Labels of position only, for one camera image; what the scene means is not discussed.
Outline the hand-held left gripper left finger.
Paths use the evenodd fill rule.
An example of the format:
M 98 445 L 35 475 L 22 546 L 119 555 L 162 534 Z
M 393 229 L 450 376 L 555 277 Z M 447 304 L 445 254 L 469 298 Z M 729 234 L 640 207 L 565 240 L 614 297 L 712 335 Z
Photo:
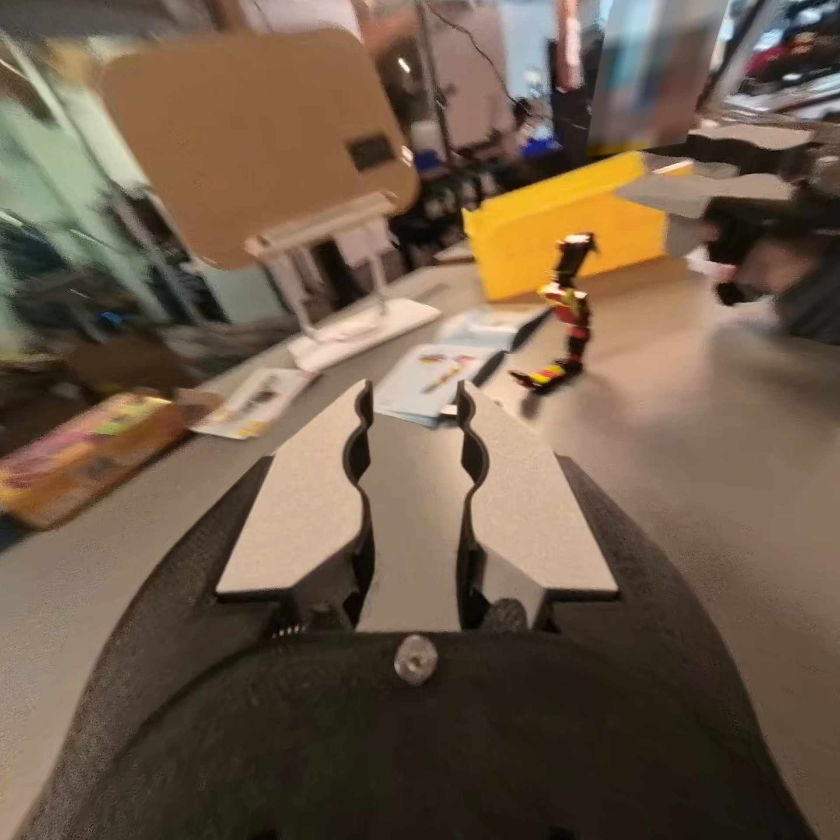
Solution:
M 375 570 L 369 498 L 373 387 L 353 384 L 271 457 L 215 585 L 220 602 L 273 602 L 294 624 L 355 629 Z

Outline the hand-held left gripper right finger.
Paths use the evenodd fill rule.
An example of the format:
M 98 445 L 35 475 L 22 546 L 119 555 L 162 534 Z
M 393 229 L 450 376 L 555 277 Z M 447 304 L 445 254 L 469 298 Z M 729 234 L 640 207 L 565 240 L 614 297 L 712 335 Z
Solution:
M 544 629 L 559 602 L 614 602 L 620 588 L 551 447 L 474 384 L 456 396 L 465 495 L 455 585 L 462 629 L 517 602 Z

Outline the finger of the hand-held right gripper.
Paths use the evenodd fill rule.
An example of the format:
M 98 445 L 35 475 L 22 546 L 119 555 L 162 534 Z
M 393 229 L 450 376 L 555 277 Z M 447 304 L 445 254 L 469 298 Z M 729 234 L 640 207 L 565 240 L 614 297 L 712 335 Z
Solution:
M 772 174 L 730 177 L 648 173 L 616 189 L 616 197 L 665 215 L 667 256 L 708 248 L 711 258 L 741 258 L 762 228 L 797 193 Z
M 700 127 L 686 136 L 688 154 L 721 154 L 752 148 L 762 151 L 789 151 L 809 144 L 813 129 L 790 129 L 749 123 L 726 123 Z

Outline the yellow plastic bin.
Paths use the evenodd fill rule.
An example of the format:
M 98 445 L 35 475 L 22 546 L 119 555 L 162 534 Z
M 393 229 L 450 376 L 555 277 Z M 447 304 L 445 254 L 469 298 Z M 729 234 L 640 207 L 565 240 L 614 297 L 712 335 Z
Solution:
M 616 193 L 647 173 L 646 156 L 626 152 L 463 211 L 485 299 L 536 291 L 549 279 L 557 243 L 567 235 L 595 235 L 599 251 L 585 261 L 584 277 L 663 258 L 666 215 Z

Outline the red yellow black brick assembly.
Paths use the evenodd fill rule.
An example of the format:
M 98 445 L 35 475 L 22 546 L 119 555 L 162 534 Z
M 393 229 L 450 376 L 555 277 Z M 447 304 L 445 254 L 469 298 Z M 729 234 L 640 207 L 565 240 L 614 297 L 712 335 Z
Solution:
M 587 294 L 578 288 L 577 276 L 590 253 L 598 253 L 593 232 L 570 234 L 557 244 L 552 279 L 539 289 L 540 297 L 566 327 L 566 351 L 560 362 L 564 371 L 580 371 L 592 337 L 592 311 Z

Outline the orange toy set cardboard box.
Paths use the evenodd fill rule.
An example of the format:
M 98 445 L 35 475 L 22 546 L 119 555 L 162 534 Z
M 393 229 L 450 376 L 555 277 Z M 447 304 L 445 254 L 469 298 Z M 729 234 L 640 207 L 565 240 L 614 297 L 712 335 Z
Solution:
M 113 395 L 2 458 L 1 508 L 26 527 L 56 528 L 178 445 L 222 396 L 177 389 Z

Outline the closed instruction booklet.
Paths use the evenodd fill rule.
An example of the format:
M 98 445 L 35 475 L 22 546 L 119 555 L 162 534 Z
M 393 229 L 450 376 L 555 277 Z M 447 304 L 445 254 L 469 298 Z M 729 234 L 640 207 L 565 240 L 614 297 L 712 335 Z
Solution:
M 190 431 L 237 441 L 259 438 L 319 377 L 297 369 L 259 369 Z

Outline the open instruction booklet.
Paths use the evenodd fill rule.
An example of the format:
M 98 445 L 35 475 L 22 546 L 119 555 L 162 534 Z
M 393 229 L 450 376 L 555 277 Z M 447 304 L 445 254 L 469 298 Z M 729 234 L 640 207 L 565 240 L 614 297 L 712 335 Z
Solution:
M 548 317 L 546 306 L 473 308 L 446 320 L 374 387 L 374 412 L 427 428 L 454 417 L 461 382 L 489 378 Z

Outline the black tripod pole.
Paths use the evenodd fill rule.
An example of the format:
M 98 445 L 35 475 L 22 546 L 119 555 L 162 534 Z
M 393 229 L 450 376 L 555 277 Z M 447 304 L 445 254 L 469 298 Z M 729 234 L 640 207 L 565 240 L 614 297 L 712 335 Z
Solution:
M 419 36 L 422 46 L 424 60 L 424 74 L 427 78 L 428 96 L 434 109 L 437 126 L 440 132 L 441 142 L 444 150 L 444 159 L 447 166 L 452 170 L 455 168 L 455 153 L 448 131 L 446 97 L 440 86 L 434 49 L 432 43 L 432 32 L 427 15 L 427 4 L 424 1 L 415 1 L 416 14 L 419 21 Z

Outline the wooden board stand white base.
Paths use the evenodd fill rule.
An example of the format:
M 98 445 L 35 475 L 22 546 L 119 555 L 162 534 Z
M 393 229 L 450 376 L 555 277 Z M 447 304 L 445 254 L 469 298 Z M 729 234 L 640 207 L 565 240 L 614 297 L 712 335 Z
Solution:
M 297 367 L 324 372 L 439 318 L 387 289 L 371 224 L 413 205 L 419 177 L 351 32 L 171 38 L 112 59 L 98 88 L 189 253 L 218 270 L 269 273 L 299 324 Z M 317 328 L 294 261 L 318 279 L 312 247 L 354 230 L 370 304 Z

